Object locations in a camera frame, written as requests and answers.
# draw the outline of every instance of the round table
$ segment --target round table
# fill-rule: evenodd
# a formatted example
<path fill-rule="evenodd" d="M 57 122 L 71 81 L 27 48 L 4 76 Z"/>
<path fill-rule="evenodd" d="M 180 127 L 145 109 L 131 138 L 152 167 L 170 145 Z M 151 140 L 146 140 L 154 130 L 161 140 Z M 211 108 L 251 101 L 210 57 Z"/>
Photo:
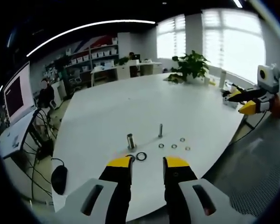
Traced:
<path fill-rule="evenodd" d="M 64 195 L 52 189 L 55 211 L 64 206 L 67 195 L 90 178 L 99 178 L 111 159 L 129 154 L 129 133 L 137 144 L 133 154 L 145 152 L 147 159 L 133 163 L 127 221 L 166 204 L 164 156 L 183 158 L 198 178 L 217 161 L 243 115 L 223 105 L 217 87 L 169 83 L 163 81 L 167 76 L 130 78 L 75 93 L 55 143 L 54 157 L 62 159 L 68 169 Z M 160 124 L 162 138 L 158 138 Z M 52 162 L 53 170 L 60 165 Z"/>

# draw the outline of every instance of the window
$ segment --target window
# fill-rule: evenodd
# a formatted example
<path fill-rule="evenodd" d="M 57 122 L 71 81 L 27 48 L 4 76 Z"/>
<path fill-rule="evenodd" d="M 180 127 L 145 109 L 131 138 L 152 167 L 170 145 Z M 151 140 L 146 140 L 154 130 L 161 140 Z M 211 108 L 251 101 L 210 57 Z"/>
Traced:
<path fill-rule="evenodd" d="M 157 56 L 169 58 L 186 52 L 185 16 L 179 15 L 162 21 L 157 27 Z"/>
<path fill-rule="evenodd" d="M 203 12 L 203 54 L 211 66 L 257 83 L 266 48 L 257 15 L 231 9 Z"/>

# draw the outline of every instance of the computer mouse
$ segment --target computer mouse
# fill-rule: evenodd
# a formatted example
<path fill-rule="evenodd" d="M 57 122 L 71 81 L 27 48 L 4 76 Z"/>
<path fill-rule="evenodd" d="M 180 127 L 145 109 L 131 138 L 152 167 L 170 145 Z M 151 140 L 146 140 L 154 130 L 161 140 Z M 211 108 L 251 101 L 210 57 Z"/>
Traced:
<path fill-rule="evenodd" d="M 52 173 L 51 184 L 54 191 L 63 195 L 66 186 L 67 168 L 64 165 L 58 166 Z"/>

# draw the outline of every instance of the metal ring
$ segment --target metal ring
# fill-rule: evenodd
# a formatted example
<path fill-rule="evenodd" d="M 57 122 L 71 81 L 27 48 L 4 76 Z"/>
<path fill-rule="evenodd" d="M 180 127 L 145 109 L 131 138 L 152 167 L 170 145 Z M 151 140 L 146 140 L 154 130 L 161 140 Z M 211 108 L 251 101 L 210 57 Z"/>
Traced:
<path fill-rule="evenodd" d="M 136 160 L 136 157 L 134 155 L 131 155 L 131 154 L 126 155 L 126 157 L 128 157 L 128 156 L 130 156 L 132 158 L 132 162 L 134 162 Z"/>
<path fill-rule="evenodd" d="M 144 155 L 144 159 L 139 159 L 139 155 L 140 154 L 143 154 Z M 139 161 L 144 161 L 144 160 L 146 160 L 146 158 L 147 158 L 147 154 L 145 153 L 145 152 L 139 152 L 139 153 L 137 153 L 137 155 L 136 155 L 136 159 L 137 160 L 139 160 Z"/>

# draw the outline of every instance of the metal shaft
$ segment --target metal shaft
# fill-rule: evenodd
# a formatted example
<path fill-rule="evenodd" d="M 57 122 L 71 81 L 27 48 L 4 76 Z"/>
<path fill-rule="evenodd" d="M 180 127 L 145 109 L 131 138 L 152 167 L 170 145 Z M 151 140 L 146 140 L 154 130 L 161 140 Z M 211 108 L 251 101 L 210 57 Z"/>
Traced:
<path fill-rule="evenodd" d="M 163 124 L 160 124 L 159 138 L 163 137 Z"/>
<path fill-rule="evenodd" d="M 128 134 L 126 136 L 127 138 L 127 143 L 129 144 L 129 148 L 130 149 L 134 149 L 135 148 L 135 143 L 134 143 L 134 140 L 133 140 L 133 135 L 132 134 Z"/>

